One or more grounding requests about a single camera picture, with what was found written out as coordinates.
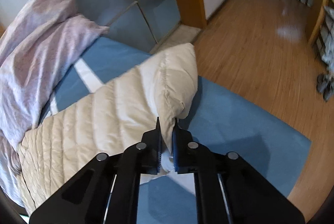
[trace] black metal bracket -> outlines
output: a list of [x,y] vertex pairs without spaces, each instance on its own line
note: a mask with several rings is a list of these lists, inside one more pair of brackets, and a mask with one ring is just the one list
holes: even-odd
[[[140,174],[160,168],[161,131],[144,133],[122,154],[98,154],[44,202],[31,224],[135,224]],[[173,131],[175,170],[193,173],[199,224],[305,224],[302,213],[236,152],[221,155]]]

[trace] blue mattress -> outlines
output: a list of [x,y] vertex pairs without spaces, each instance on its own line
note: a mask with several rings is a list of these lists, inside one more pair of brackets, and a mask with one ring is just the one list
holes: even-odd
[[[82,59],[106,83],[149,56],[101,37],[83,53]],[[180,126],[214,152],[238,152],[288,196],[307,159],[311,142],[283,121],[231,91],[202,77],[198,84],[190,114],[180,121]],[[76,69],[71,67],[55,88],[58,110],[88,93]],[[40,122],[49,111],[50,103],[47,103]],[[152,180],[140,187],[137,223],[197,223],[195,197],[169,177]]]

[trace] down comforter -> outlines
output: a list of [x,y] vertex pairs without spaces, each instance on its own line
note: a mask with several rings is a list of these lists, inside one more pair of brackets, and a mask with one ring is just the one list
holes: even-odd
[[[190,43],[166,49],[95,93],[26,132],[18,154],[21,197],[31,214],[99,152],[114,155],[139,142],[159,117],[166,143],[161,175],[170,166],[174,119],[188,115],[197,91]],[[155,176],[142,176],[142,183]]]

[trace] screw head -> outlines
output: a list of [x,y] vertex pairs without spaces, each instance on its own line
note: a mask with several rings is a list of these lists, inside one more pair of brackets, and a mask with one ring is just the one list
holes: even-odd
[[231,160],[237,160],[239,158],[239,154],[237,154],[236,152],[229,152],[228,158],[230,158]]
[[189,142],[189,143],[188,143],[188,148],[196,149],[196,148],[198,148],[198,143],[197,143],[197,142],[194,142],[194,141]]
[[136,145],[136,148],[139,150],[146,149],[146,144],[144,142],[140,142]]
[[104,161],[105,159],[107,159],[108,155],[104,152],[99,153],[98,155],[96,155],[96,159],[98,161]]

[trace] laminate floor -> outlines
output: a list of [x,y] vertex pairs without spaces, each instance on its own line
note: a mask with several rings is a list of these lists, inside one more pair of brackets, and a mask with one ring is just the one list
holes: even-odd
[[243,96],[312,141],[289,195],[308,221],[334,184],[334,99],[316,92],[325,66],[307,45],[296,0],[227,0],[195,41],[198,74]]

